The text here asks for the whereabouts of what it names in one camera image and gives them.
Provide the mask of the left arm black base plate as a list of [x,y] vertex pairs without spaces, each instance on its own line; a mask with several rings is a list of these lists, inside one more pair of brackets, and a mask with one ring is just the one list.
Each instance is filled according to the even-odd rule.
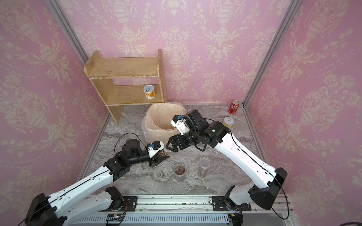
[[108,209],[101,210],[101,212],[134,212],[137,206],[137,196],[124,196],[121,202],[116,206],[111,206]]

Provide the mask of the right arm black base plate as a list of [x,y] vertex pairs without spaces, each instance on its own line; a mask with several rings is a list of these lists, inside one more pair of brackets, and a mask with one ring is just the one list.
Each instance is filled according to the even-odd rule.
[[230,198],[225,198],[224,196],[216,195],[211,198],[211,205],[213,206],[213,211],[251,211],[251,205],[249,203],[243,203],[241,205],[235,204]]

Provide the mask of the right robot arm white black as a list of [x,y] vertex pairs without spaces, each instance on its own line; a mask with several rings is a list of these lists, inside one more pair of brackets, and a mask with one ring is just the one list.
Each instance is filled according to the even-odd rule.
[[178,152],[202,143],[224,154],[252,179],[250,184],[229,188],[224,196],[229,209],[235,210],[245,203],[272,209],[288,175],[283,168],[276,169],[262,161],[237,140],[230,128],[219,121],[209,123],[196,109],[174,116],[171,125],[179,134],[169,138],[167,149]]

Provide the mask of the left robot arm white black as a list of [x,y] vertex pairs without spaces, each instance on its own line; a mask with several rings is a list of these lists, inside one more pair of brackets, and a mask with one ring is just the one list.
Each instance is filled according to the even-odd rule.
[[23,222],[27,226],[69,226],[99,211],[126,208],[127,203],[114,186],[93,198],[88,196],[121,178],[133,165],[145,162],[150,167],[159,165],[167,159],[166,156],[158,156],[164,147],[162,141],[141,148],[139,140],[127,140],[120,152],[89,176],[49,196],[44,193],[36,196]]

